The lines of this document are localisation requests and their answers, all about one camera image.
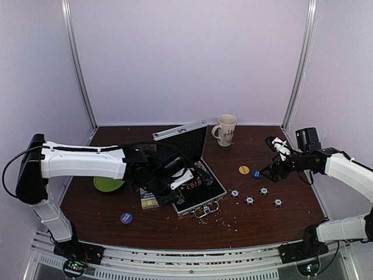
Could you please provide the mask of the blue small blind button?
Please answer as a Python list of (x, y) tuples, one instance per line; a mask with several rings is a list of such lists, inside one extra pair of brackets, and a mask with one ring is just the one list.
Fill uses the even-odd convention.
[(263, 177), (262, 173), (259, 170), (253, 170), (252, 176), (255, 179), (261, 179)]

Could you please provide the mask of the yellow big blind button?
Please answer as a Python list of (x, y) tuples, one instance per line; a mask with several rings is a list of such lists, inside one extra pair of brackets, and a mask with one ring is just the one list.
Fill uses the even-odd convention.
[(240, 167), (238, 168), (238, 171), (239, 171), (239, 173), (242, 174), (242, 175), (246, 175), (246, 174), (249, 174), (249, 173), (250, 173), (250, 169), (249, 169), (248, 166), (240, 166)]

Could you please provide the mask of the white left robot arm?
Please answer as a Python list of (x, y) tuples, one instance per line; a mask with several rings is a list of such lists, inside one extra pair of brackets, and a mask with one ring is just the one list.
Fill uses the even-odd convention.
[(73, 223), (51, 198), (48, 181), (54, 177), (102, 177), (136, 184), (172, 203), (178, 187), (196, 177), (187, 155), (165, 144), (173, 154), (161, 160), (156, 151), (144, 150), (144, 141), (113, 146), (73, 146), (46, 141), (35, 134), (26, 150), (4, 166), (2, 184), (9, 166), (21, 158), (14, 192), (9, 195), (29, 205), (71, 259), (78, 259), (84, 247), (76, 239)]

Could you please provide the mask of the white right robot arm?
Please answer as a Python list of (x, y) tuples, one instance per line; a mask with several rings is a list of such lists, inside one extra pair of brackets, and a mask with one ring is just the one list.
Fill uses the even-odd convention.
[[(265, 144), (275, 152), (272, 162), (260, 174), (276, 183), (292, 172), (309, 171), (334, 179), (372, 202), (372, 169), (354, 160), (345, 151), (323, 148), (314, 128), (297, 131), (298, 149), (287, 141), (269, 135)], [(327, 242), (372, 241), (372, 211), (365, 214), (318, 222), (304, 230), (299, 244), (303, 257), (312, 257)]]

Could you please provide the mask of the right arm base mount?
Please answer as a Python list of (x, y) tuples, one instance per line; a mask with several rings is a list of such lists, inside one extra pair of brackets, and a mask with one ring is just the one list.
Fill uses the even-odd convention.
[(283, 243), (279, 246), (278, 250), (283, 264), (316, 258), (329, 252), (328, 245), (325, 243), (309, 246), (306, 245), (304, 241)]

